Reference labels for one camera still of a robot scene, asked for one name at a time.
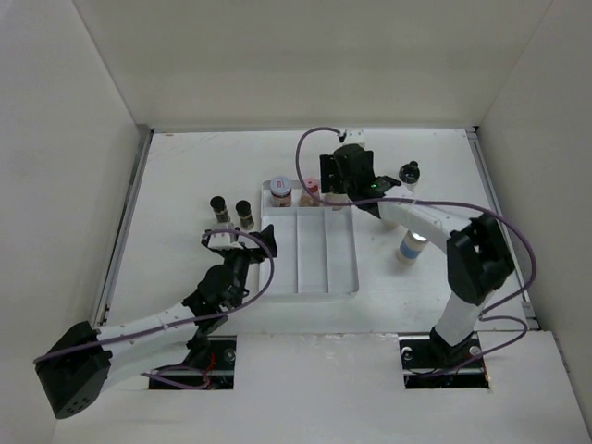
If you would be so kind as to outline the grinder jar white contents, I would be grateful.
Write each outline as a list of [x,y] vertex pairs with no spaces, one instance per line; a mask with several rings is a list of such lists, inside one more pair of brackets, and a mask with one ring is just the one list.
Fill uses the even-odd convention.
[[339,194],[328,192],[324,194],[324,206],[331,208],[333,211],[344,209],[351,201],[347,194]]

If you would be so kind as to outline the pink cap spice jar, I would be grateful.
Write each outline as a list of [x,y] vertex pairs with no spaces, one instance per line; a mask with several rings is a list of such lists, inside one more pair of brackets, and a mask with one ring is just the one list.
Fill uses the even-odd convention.
[[299,201],[300,207],[318,207],[320,205],[320,181],[316,178],[306,178],[302,185]]

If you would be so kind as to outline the orange label silver cap jar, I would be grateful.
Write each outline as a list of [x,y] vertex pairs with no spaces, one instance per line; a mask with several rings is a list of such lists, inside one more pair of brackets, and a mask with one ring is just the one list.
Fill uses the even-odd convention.
[[275,176],[269,182],[271,202],[274,207],[290,207],[292,186],[285,176]]

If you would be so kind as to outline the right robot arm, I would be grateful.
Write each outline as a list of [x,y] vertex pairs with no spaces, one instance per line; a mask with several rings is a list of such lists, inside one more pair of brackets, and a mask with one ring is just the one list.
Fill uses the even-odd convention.
[[514,262],[496,218],[468,218],[440,204],[413,199],[420,179],[417,162],[399,176],[378,176],[374,153],[351,143],[319,157],[321,192],[344,195],[360,210],[402,225],[438,247],[446,256],[450,297],[429,333],[429,355],[440,367],[456,365],[468,352],[478,316],[491,294],[514,271]]

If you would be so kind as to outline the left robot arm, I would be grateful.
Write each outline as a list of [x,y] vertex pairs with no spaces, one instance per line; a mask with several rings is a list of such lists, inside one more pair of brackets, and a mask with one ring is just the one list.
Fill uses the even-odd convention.
[[81,413],[100,394],[130,377],[158,377],[168,367],[194,369],[204,364],[210,335],[257,299],[246,285],[250,266],[273,265],[278,246],[273,225],[259,232],[208,229],[202,244],[223,261],[210,267],[181,302],[125,324],[92,327],[79,322],[34,360],[56,419]]

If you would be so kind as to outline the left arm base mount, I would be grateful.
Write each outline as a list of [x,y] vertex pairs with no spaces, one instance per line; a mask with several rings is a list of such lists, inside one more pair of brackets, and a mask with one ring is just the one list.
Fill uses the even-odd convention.
[[234,389],[237,345],[236,336],[210,337],[207,351],[190,353],[180,364],[154,370],[148,378],[148,389]]

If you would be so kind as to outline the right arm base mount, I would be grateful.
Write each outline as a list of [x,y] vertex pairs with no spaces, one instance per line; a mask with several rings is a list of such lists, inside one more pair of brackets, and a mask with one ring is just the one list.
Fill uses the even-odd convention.
[[453,351],[428,335],[399,336],[403,384],[407,389],[489,389],[481,343],[474,333]]

